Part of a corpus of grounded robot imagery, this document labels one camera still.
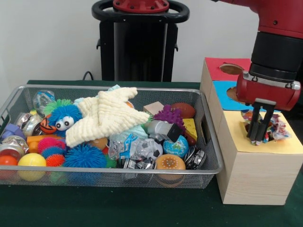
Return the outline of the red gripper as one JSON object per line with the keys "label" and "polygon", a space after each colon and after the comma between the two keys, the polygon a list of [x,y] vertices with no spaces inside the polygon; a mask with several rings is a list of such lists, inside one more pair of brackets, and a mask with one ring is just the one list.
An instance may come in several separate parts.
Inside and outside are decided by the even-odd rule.
{"label": "red gripper", "polygon": [[274,108],[268,107],[263,121],[260,123],[258,119],[261,104],[254,104],[255,102],[273,105],[276,110],[289,111],[297,103],[300,93],[301,83],[298,81],[284,83],[252,76],[247,71],[242,72],[237,79],[237,99],[247,104],[253,104],[247,137],[250,140],[257,140],[257,142],[262,141],[274,113]]}

